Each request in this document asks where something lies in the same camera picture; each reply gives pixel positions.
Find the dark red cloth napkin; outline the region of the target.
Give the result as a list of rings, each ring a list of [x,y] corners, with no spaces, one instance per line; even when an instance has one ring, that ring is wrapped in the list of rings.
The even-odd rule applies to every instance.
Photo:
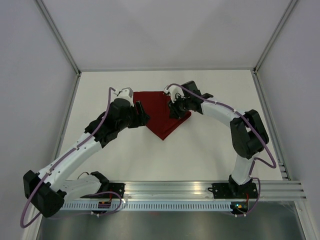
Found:
[[[146,114],[150,117],[146,127],[165,140],[176,128],[191,117],[191,112],[185,112],[182,118],[170,118],[168,103],[170,97],[163,91],[135,91],[133,101],[140,101]]]

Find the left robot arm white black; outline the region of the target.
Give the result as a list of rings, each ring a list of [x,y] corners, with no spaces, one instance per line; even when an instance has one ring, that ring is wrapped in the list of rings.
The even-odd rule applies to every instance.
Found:
[[[150,117],[140,101],[117,97],[107,110],[91,121],[77,142],[45,168],[27,171],[23,176],[24,194],[41,215],[56,214],[71,196],[63,186],[67,178],[89,157],[115,140],[124,129],[145,126]]]

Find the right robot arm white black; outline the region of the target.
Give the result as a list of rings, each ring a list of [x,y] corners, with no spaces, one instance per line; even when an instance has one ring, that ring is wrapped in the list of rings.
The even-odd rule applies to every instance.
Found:
[[[170,97],[170,118],[181,119],[185,114],[197,112],[214,118],[230,129],[231,142],[236,152],[235,166],[228,178],[228,192],[232,198],[243,198],[250,184],[255,157],[269,142],[269,136],[259,113],[252,109],[239,112],[219,102],[212,94],[197,88],[194,81],[183,85],[170,84],[164,93]]]

